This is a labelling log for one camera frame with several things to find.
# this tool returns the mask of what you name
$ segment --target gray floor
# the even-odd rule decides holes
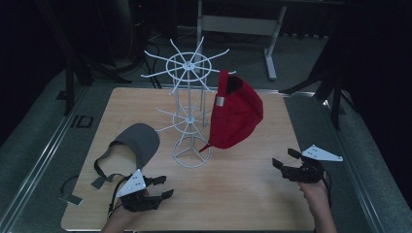
[[[216,44],[212,42],[216,38],[209,39],[206,37],[203,48],[206,56],[230,49],[224,57],[214,59],[214,69],[236,71],[255,89],[269,90],[284,89],[306,80],[326,42],[326,39],[281,37],[273,56],[278,80],[272,82],[267,78],[263,58],[268,38],[232,44]],[[167,40],[156,38],[153,42],[160,47],[161,56],[169,57],[176,53]],[[179,48],[181,51],[194,51],[195,39],[181,39]],[[148,48],[148,51],[155,53],[154,48]],[[158,61],[156,70],[163,70],[163,66],[164,62]],[[59,200],[60,187],[82,169],[113,88],[151,87],[140,77],[141,74],[147,72],[139,69],[121,74],[133,84],[118,84],[100,77],[92,86],[78,86],[78,104],[67,117],[62,115],[64,102],[55,100],[64,88],[64,74],[51,81],[0,149],[0,214],[5,214],[0,224],[2,232],[4,229],[12,229],[13,232],[64,232],[60,220],[66,204]],[[166,76],[158,79],[164,87],[170,83]],[[210,77],[208,85],[216,86],[216,81],[217,77]],[[317,87],[318,83],[315,83],[302,89],[302,93],[285,96],[285,101],[301,149],[315,144],[345,156],[344,163],[324,163],[332,175],[332,211],[339,232],[412,232],[411,212],[360,116],[343,101],[342,115],[339,116],[341,130],[334,130],[327,106],[311,94],[303,93],[313,92]],[[93,117],[93,124],[90,128],[71,127],[75,116]],[[56,129],[63,134],[53,135]],[[31,170],[39,158],[45,169]],[[39,180],[27,180],[30,171],[36,173]],[[21,186],[22,183],[33,185],[26,187]],[[66,191],[70,192],[71,188],[73,185],[69,183]],[[18,202],[16,195],[23,197],[24,201]],[[17,211],[14,215],[8,209],[10,206],[16,207],[13,208]],[[7,227],[4,219],[10,223]]]

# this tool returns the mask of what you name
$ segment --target white tag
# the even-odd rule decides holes
[[[126,184],[118,191],[117,197],[122,197],[124,195],[137,192],[146,188],[145,180],[143,179],[142,172],[140,169],[131,176],[131,178],[126,182]]]
[[[315,145],[303,151],[302,155],[305,157],[316,159],[316,160],[340,161],[340,162],[343,161],[342,156],[337,156],[331,152],[322,150],[316,147]]]

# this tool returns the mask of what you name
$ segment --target hand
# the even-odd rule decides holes
[[[150,193],[148,190],[145,189],[145,196],[150,196]],[[118,199],[118,202],[115,205],[115,208],[110,215],[109,220],[106,222],[104,225],[103,229],[101,232],[103,233],[122,233],[127,225],[130,224],[130,222],[135,219],[137,216],[140,215],[140,213],[133,213],[125,208],[123,208],[121,203],[120,198]]]
[[[320,180],[317,183],[297,184],[309,204],[309,211],[315,220],[316,231],[318,233],[337,232],[329,207],[325,183]]]

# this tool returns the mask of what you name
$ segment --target dark background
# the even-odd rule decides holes
[[[104,2],[101,1],[103,10],[107,7]],[[93,7],[95,1],[82,1],[83,4],[89,3],[87,8],[76,6],[75,1],[70,3],[58,14],[62,23],[66,23],[66,29],[71,27],[67,24],[74,23],[76,26],[82,22],[84,28],[95,25],[91,28],[97,30],[94,32],[96,34],[102,33],[103,29],[109,32],[117,29],[113,24],[103,25],[101,20],[95,18],[98,16]],[[177,1],[175,6],[178,12],[184,13],[174,18],[175,22],[195,25],[195,1]],[[69,7],[76,12],[74,15],[70,15],[72,11]],[[297,34],[302,38],[305,34],[329,37],[316,69],[327,70],[336,62],[342,65],[344,88],[351,93],[357,110],[411,206],[412,3],[407,0],[351,1],[351,5],[341,12],[341,20],[336,27],[334,25],[340,17],[336,11],[341,10],[318,4],[314,14],[313,11],[306,11],[308,7],[313,6],[295,4],[289,8],[282,33],[284,36]],[[265,17],[270,14],[262,6],[248,6],[249,11],[241,11],[242,6],[235,9],[238,11],[233,13],[238,15]],[[156,10],[161,11],[162,4],[156,5]],[[64,21],[67,18],[80,20],[82,17],[91,17],[87,21],[89,24],[85,21]],[[163,22],[171,21],[170,17],[159,14],[154,21],[157,25],[163,25]],[[170,25],[163,30],[173,36]],[[124,49],[118,48],[110,36],[95,40],[95,36],[90,39],[85,31],[71,33],[69,37],[77,48],[95,59],[105,58],[99,62],[110,63],[114,56],[124,55]],[[64,56],[35,3],[30,0],[2,1],[0,43],[2,145],[48,82],[64,69]]]

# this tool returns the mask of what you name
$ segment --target table leg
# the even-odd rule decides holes
[[[272,41],[270,42],[270,46],[268,49],[264,50],[264,58],[266,60],[266,69],[267,69],[267,73],[269,75],[269,80],[271,81],[275,81],[277,76],[276,76],[276,71],[275,71],[275,65],[273,63],[273,58],[272,58],[272,53],[273,53],[273,49],[275,48],[276,42],[278,40],[278,36],[279,36],[279,31],[281,30],[281,26],[283,23],[283,18],[285,16],[286,13],[286,6],[283,6],[281,8],[281,11],[278,15],[278,19],[276,20],[276,24],[275,24],[275,28],[272,34]]]

